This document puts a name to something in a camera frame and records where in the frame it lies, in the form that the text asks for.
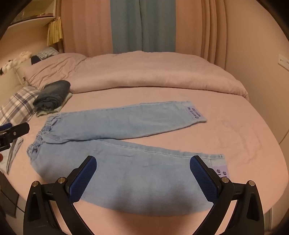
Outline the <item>plush toy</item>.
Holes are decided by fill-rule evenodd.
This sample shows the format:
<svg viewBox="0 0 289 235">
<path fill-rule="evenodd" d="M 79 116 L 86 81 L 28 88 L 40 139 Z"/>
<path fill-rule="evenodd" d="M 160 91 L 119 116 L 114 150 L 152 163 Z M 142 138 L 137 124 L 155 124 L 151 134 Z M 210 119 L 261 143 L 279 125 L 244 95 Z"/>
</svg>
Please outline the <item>plush toy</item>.
<svg viewBox="0 0 289 235">
<path fill-rule="evenodd" d="M 2 67 L 1 67 L 1 75 L 7 73 L 12 68 L 18 66 L 22 62 L 30 59 L 32 57 L 32 53 L 30 51 L 23 51 L 19 54 L 17 58 L 12 60 L 8 60 Z"/>
</svg>

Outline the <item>light blue garment at edge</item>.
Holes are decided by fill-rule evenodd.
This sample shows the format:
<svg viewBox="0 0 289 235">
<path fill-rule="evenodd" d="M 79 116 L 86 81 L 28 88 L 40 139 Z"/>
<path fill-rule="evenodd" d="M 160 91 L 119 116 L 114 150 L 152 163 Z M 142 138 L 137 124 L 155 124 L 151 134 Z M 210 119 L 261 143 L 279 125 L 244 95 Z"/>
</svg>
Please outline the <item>light blue garment at edge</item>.
<svg viewBox="0 0 289 235">
<path fill-rule="evenodd" d="M 13 141 L 11 147 L 1 152 L 0 168 L 1 172 L 9 174 L 14 158 L 23 143 L 23 138 L 18 138 Z"/>
</svg>

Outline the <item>pink curtain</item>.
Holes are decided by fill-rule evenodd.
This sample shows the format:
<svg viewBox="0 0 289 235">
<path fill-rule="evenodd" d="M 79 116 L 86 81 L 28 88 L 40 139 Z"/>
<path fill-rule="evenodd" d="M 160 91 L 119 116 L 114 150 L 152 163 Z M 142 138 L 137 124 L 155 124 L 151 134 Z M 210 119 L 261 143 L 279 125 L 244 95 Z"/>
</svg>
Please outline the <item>pink curtain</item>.
<svg viewBox="0 0 289 235">
<path fill-rule="evenodd" d="M 110 1 L 61 1 L 66 53 L 94 57 L 113 52 Z"/>
</svg>

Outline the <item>blue curtain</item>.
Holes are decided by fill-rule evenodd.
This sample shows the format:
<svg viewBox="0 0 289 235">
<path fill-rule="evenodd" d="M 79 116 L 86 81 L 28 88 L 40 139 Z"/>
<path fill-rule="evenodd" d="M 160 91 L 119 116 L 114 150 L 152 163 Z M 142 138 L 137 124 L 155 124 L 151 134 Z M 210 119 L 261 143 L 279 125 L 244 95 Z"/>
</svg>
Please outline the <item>blue curtain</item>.
<svg viewBox="0 0 289 235">
<path fill-rule="evenodd" d="M 176 1 L 110 1 L 113 53 L 174 52 Z"/>
</svg>

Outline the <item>yellow fringed lamp shade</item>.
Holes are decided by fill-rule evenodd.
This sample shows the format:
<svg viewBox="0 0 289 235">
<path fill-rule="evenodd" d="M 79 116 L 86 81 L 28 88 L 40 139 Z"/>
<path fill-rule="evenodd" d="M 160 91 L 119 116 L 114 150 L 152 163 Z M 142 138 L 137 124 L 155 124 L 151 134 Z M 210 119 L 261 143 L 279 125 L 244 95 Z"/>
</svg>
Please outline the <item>yellow fringed lamp shade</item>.
<svg viewBox="0 0 289 235">
<path fill-rule="evenodd" d="M 47 45 L 51 46 L 63 39 L 61 18 L 58 17 L 48 24 Z"/>
</svg>

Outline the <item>folded dark denim jeans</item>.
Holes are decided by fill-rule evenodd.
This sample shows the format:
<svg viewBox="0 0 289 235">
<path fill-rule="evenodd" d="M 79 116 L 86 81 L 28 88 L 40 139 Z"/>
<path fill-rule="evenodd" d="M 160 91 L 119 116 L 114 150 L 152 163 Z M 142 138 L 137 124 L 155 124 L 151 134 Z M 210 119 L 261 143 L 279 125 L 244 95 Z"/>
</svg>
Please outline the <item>folded dark denim jeans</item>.
<svg viewBox="0 0 289 235">
<path fill-rule="evenodd" d="M 45 85 L 33 102 L 36 111 L 52 111 L 59 108 L 69 94 L 70 86 L 70 82 L 65 80 Z"/>
</svg>

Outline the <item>white wall power strip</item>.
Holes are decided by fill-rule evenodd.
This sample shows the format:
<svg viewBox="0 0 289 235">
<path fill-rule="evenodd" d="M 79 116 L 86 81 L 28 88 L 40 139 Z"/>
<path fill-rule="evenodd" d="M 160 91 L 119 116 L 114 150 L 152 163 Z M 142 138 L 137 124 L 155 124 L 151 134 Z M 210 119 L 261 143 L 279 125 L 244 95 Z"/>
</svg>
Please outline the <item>white wall power strip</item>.
<svg viewBox="0 0 289 235">
<path fill-rule="evenodd" d="M 278 55 L 278 64 L 289 71 L 289 59 L 285 56 L 281 54 Z"/>
</svg>

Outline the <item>pink duvet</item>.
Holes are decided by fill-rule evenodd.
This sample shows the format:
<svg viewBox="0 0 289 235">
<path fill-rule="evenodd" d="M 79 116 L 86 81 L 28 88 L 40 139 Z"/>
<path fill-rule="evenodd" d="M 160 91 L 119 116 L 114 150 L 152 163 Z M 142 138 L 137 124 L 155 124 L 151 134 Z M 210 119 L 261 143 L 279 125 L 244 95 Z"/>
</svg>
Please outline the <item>pink duvet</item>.
<svg viewBox="0 0 289 235">
<path fill-rule="evenodd" d="M 245 87 L 224 69 L 195 56 L 134 51 L 81 61 L 67 80 L 74 93 L 120 87 L 165 87 L 216 91 L 248 99 Z"/>
</svg>

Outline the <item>plaid pillow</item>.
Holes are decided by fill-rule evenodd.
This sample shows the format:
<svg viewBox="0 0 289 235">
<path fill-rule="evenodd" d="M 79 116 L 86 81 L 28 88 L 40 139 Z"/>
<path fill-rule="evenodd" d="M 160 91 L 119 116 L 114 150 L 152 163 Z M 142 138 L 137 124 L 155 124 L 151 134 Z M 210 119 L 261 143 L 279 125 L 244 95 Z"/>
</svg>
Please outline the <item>plaid pillow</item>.
<svg viewBox="0 0 289 235">
<path fill-rule="evenodd" d="M 1 126 L 11 123 L 13 126 L 28 122 L 35 114 L 33 102 L 39 91 L 27 86 L 13 94 L 6 104 L 1 106 Z"/>
</svg>

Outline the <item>light blue denim pants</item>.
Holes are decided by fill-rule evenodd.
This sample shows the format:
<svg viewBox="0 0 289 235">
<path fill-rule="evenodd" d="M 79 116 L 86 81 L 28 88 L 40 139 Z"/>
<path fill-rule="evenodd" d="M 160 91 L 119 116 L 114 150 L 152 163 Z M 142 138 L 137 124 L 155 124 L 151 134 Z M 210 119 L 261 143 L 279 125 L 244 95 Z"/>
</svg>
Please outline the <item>light blue denim pants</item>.
<svg viewBox="0 0 289 235">
<path fill-rule="evenodd" d="M 88 156 L 98 168 L 82 199 L 100 207 L 149 216 L 210 209 L 190 170 L 192 152 L 134 144 L 132 138 L 200 125 L 206 118 L 188 101 L 141 103 L 50 116 L 27 154 L 48 183 Z"/>
</svg>

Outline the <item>pink pillow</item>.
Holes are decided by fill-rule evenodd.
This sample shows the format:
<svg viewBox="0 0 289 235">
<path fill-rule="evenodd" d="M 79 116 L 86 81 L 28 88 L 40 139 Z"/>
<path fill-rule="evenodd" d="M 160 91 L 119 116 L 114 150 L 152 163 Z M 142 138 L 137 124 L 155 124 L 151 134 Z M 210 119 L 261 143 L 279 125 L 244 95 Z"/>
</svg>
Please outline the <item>pink pillow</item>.
<svg viewBox="0 0 289 235">
<path fill-rule="evenodd" d="M 50 83 L 68 80 L 86 59 L 85 55 L 78 53 L 62 53 L 51 56 L 25 68 L 24 78 L 31 86 L 42 90 Z"/>
</svg>

